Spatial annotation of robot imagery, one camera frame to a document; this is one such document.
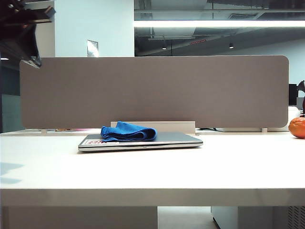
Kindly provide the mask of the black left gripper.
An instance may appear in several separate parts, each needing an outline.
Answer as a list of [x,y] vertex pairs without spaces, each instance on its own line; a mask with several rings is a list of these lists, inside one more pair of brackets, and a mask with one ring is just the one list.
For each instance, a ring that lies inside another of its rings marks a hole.
[[55,9],[28,9],[24,0],[0,1],[0,50],[31,65],[42,66],[37,41],[36,24],[51,22]]

